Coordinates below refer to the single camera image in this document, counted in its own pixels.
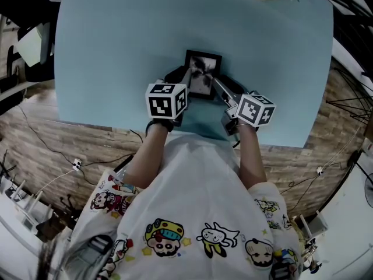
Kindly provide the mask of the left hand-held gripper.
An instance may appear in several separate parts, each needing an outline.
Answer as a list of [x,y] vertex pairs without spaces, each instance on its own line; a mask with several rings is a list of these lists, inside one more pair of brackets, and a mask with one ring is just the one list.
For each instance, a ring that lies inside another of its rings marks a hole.
[[174,126],[181,126],[184,111],[188,107],[191,75],[191,68],[179,66],[168,73],[164,80],[158,79],[148,85],[145,99],[150,118],[170,120]]

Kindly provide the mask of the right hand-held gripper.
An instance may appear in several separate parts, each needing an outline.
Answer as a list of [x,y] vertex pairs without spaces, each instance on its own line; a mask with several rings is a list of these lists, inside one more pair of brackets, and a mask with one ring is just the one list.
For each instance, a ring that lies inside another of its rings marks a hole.
[[227,75],[213,78],[212,86],[217,95],[228,105],[221,119],[228,136],[238,132],[240,121],[254,128],[268,125],[275,112],[276,105],[267,97],[254,94],[244,94],[244,88]]

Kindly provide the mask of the black framed photo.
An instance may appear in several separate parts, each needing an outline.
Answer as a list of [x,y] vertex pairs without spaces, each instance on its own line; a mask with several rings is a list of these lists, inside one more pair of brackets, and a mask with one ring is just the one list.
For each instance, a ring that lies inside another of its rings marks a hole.
[[193,98],[213,100],[213,78],[220,75],[222,56],[187,50],[185,66],[191,70],[189,95]]

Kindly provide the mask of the person's right forearm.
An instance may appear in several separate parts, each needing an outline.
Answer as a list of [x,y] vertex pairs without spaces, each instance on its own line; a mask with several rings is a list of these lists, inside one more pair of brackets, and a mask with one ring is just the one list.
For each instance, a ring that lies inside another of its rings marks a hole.
[[256,129],[242,120],[238,120],[240,135],[240,171],[239,178],[246,189],[267,182]]

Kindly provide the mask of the person's left forearm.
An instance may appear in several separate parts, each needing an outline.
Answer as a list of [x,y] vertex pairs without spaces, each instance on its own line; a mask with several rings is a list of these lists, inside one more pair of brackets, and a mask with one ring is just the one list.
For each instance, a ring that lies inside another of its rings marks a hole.
[[160,121],[149,128],[145,140],[129,163],[124,183],[137,188],[147,188],[157,177],[163,160],[168,129]]

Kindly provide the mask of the person's white cartoon-print shirt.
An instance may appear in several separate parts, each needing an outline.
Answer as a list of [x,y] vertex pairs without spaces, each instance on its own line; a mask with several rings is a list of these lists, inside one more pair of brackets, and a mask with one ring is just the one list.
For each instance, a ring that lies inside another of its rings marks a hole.
[[246,189],[230,144],[172,136],[146,189],[106,170],[72,234],[69,280],[298,280],[277,187]]

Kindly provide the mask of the black metal railing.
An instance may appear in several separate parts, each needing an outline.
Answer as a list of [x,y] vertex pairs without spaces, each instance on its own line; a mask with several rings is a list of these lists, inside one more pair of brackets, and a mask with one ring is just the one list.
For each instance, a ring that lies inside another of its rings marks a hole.
[[373,0],[328,0],[333,5],[334,38],[373,82]]

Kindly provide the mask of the white router with antennas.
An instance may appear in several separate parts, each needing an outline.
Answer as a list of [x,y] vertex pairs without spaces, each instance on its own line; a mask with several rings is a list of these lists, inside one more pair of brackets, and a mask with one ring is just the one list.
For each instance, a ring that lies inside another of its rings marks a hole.
[[17,191],[19,186],[14,182],[7,181],[6,185],[7,187],[5,188],[5,195],[9,199],[14,200],[14,202],[19,202],[27,197],[27,193],[22,189]]
[[24,219],[22,223],[29,231],[37,231],[39,224],[52,217],[52,206],[41,202],[43,195],[44,191],[40,190],[36,195],[32,195],[23,207]]
[[326,220],[318,210],[316,210],[315,215],[313,215],[310,221],[307,221],[303,214],[299,218],[302,223],[301,230],[308,241],[316,239],[328,230]]

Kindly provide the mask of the black floor fan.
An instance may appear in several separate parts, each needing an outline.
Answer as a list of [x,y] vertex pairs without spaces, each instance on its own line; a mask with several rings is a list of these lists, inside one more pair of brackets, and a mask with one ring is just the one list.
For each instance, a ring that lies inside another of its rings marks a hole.
[[364,194],[367,204],[373,209],[373,173],[366,174]]

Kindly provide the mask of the white side table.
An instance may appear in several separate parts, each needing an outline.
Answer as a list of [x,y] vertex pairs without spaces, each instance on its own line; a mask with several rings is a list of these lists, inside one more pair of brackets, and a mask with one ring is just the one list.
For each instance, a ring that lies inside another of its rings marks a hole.
[[5,280],[33,280],[36,276],[38,254],[42,241],[20,221],[27,197],[19,202],[5,195],[7,180],[0,183],[0,276]]

